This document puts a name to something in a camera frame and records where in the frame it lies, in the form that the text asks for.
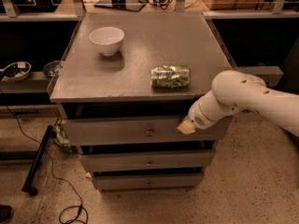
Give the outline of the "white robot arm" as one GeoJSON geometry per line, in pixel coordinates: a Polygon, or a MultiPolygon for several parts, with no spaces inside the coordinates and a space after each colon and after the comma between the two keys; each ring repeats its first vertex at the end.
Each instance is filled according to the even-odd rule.
{"type": "Polygon", "coordinates": [[[178,130],[183,134],[206,130],[243,110],[254,111],[299,136],[299,96],[272,90],[261,78],[234,70],[215,76],[211,90],[192,104],[178,130]]]}

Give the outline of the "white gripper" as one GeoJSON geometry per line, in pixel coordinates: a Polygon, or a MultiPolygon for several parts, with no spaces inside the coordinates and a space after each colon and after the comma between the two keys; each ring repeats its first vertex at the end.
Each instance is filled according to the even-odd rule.
{"type": "Polygon", "coordinates": [[[205,117],[199,103],[196,102],[190,107],[188,116],[179,123],[177,129],[183,134],[192,134],[196,131],[196,128],[206,130],[215,124],[214,120],[205,117]]]}

